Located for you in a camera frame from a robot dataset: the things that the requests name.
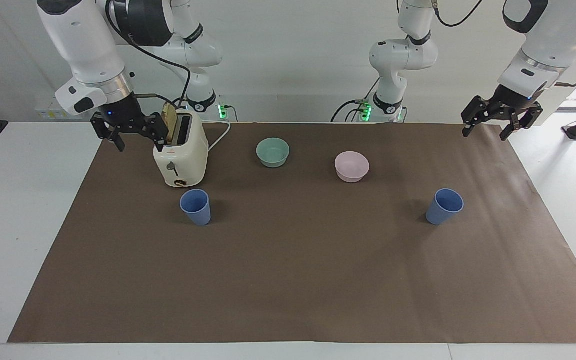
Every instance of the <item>green bowl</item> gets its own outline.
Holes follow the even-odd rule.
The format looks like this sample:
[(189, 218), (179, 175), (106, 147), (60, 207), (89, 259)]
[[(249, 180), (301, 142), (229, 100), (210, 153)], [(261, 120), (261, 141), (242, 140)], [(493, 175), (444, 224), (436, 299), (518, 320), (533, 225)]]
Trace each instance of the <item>green bowl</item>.
[(289, 154), (288, 143), (277, 137), (269, 137), (256, 146), (256, 155), (261, 160), (261, 164), (269, 168), (283, 166)]

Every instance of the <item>cup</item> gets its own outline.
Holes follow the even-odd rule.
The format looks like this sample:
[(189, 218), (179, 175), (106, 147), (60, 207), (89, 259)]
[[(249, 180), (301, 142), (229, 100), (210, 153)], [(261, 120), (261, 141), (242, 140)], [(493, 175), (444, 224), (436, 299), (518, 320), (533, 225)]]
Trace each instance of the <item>cup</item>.
[(256, 146), (256, 155), (261, 164), (271, 169), (283, 166), (290, 154), (290, 146), (277, 137), (269, 137)]
[(453, 189), (441, 189), (434, 194), (425, 218), (432, 225), (441, 225), (464, 209), (464, 199)]
[(179, 207), (197, 226), (206, 226), (210, 223), (210, 197), (202, 189), (192, 189), (179, 200)]
[(346, 151), (334, 159), (334, 168), (339, 179), (346, 183), (358, 183), (370, 171), (370, 162), (361, 153)]

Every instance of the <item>blue cup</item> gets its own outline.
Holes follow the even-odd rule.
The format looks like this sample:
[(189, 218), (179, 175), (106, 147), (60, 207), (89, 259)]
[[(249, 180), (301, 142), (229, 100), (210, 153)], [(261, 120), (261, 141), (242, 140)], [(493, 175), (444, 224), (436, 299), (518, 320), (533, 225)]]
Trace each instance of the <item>blue cup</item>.
[(453, 189), (441, 189), (434, 194), (425, 218), (432, 225), (441, 225), (464, 209), (464, 199)]
[(192, 189), (179, 200), (179, 207), (197, 226), (206, 226), (210, 223), (210, 197), (201, 189)]

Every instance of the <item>white power cord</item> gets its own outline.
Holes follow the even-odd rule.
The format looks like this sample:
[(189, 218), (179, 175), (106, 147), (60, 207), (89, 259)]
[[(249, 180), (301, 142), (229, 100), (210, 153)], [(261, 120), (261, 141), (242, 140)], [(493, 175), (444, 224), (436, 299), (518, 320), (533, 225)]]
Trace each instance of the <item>white power cord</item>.
[(219, 144), (220, 141), (222, 141), (222, 139), (224, 137), (226, 137), (226, 135), (228, 135), (228, 133), (231, 131), (231, 127), (233, 127), (233, 125), (231, 125), (230, 121), (212, 121), (212, 120), (202, 120), (202, 123), (211, 123), (211, 124), (226, 124), (228, 125), (228, 129), (226, 129), (226, 131), (224, 131), (221, 136), (217, 139), (217, 141), (215, 141), (212, 145), (210, 145), (210, 147), (208, 148), (208, 152), (210, 153), (210, 150), (213, 150), (213, 148), (215, 147), (215, 145)]

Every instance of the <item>brown table surface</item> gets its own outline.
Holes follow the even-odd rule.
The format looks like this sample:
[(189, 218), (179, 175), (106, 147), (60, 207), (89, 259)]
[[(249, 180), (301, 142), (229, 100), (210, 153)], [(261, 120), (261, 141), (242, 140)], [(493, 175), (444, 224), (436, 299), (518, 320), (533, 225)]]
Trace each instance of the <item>brown table surface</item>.
[[(234, 124), (207, 227), (146, 139), (104, 142), (9, 341), (576, 344), (573, 254), (500, 128), (461, 128)], [(281, 168), (256, 158), (267, 137)], [(362, 182), (337, 178), (343, 151), (370, 160)], [(466, 205), (435, 227), (443, 187)]]

